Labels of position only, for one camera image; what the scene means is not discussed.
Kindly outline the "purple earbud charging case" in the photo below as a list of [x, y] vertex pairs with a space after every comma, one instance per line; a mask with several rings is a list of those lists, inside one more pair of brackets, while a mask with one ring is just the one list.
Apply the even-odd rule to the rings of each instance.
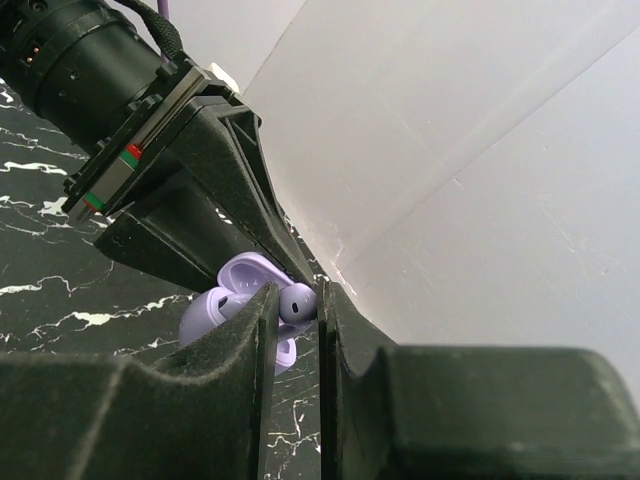
[[[223, 265], [217, 286], [202, 293], [188, 307], [179, 326], [179, 342], [186, 347], [238, 314], [267, 283], [281, 289], [296, 282], [259, 253], [241, 253]], [[295, 337], [278, 339], [275, 373], [290, 369], [297, 359]]]

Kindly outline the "purple earbud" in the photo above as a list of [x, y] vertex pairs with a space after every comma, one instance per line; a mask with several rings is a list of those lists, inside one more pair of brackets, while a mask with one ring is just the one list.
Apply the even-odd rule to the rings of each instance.
[[279, 292], [278, 339], [286, 341], [304, 333], [317, 319], [317, 296], [303, 283], [294, 283]]

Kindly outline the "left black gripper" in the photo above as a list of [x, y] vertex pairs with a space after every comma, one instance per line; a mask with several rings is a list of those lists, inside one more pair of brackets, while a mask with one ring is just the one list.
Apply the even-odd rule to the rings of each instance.
[[[209, 87], [225, 98], [235, 95], [215, 85], [210, 72], [184, 52], [163, 63], [127, 105], [122, 125], [65, 180], [63, 211], [69, 220], [84, 223], [113, 211], [151, 162], [149, 148]], [[311, 267], [272, 188], [257, 115], [220, 97], [198, 97], [191, 105], [197, 112], [184, 126], [184, 167], [255, 245], [295, 280], [313, 285]], [[230, 224], [193, 177], [177, 173], [122, 212], [95, 247], [121, 265], [204, 292], [230, 257]]]

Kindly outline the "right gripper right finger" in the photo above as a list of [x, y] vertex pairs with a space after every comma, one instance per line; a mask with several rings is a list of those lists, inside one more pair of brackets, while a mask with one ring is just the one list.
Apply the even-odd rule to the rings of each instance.
[[325, 479], [635, 479], [639, 416], [601, 355], [400, 345], [319, 289]]

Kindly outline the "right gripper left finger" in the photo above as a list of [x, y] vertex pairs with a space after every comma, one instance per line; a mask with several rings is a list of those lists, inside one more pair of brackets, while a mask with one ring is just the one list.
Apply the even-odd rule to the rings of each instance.
[[129, 356], [5, 354], [5, 479], [259, 479], [279, 293], [145, 365]]

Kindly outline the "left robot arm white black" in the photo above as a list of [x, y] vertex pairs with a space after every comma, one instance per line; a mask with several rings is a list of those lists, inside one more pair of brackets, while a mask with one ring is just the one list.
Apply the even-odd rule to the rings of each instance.
[[64, 183], [69, 219], [111, 217], [95, 243], [104, 256], [193, 291], [245, 251], [311, 282], [271, 184], [260, 117], [184, 52], [167, 20], [131, 8], [155, 46], [102, 1], [1, 5], [2, 78], [88, 155]]

